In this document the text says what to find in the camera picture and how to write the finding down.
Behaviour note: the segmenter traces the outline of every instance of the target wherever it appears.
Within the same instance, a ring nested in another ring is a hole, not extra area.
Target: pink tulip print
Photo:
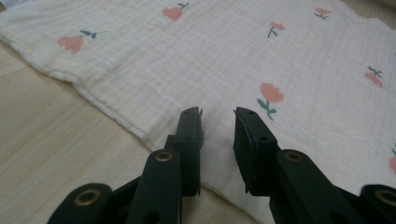
[[[382,84],[382,81],[381,81],[381,79],[380,79],[380,78],[382,78],[381,75],[380,75],[380,74],[382,74],[382,72],[381,72],[381,71],[376,71],[374,68],[372,68],[372,67],[370,67],[370,66],[368,66],[367,68],[368,68],[370,71],[372,71],[372,72],[366,73],[365,76],[366,76],[368,79],[372,80],[372,81],[374,82],[375,85],[378,85],[380,88],[383,88],[384,85]]]
[[[188,6],[190,3],[186,4],[177,4],[178,7],[171,7],[171,8],[166,8],[163,10],[163,15],[167,16],[169,19],[172,21],[177,21],[177,19],[183,14],[182,9],[186,6]]]
[[[331,11],[324,9],[322,7],[315,8],[315,11],[317,13],[314,13],[314,15],[322,18],[324,21],[326,21],[326,19],[329,18],[329,16],[325,16],[325,15],[332,13]]]
[[[264,108],[267,112],[267,116],[270,120],[274,120],[271,115],[276,113],[275,109],[271,109],[270,103],[277,103],[283,100],[283,94],[278,88],[274,87],[273,84],[262,83],[261,85],[262,96],[266,102],[261,99],[257,99],[259,105]]]
[[[393,170],[393,173],[396,174],[396,150],[393,148],[392,152],[393,152],[393,158],[390,159],[390,161],[389,161],[389,168],[391,170]]]
[[[277,23],[277,22],[272,21],[271,22],[271,30],[268,33],[268,38],[271,35],[276,35],[277,36],[276,30],[285,30],[285,26],[282,23]]]
[[[79,52],[82,44],[84,43],[84,40],[82,37],[90,36],[92,39],[95,39],[98,34],[104,33],[104,32],[91,33],[89,31],[85,31],[85,30],[81,30],[80,32],[83,35],[66,36],[66,37],[60,38],[58,40],[59,47],[63,47],[66,50],[70,50],[73,54],[76,54]]]

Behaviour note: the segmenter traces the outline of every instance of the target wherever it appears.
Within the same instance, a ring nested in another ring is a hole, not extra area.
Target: muslin blanket
[[[233,154],[237,106],[334,185],[396,186],[396,31],[339,0],[37,0],[0,14],[0,39],[152,150],[202,108],[202,183],[262,223],[269,201],[245,194]]]

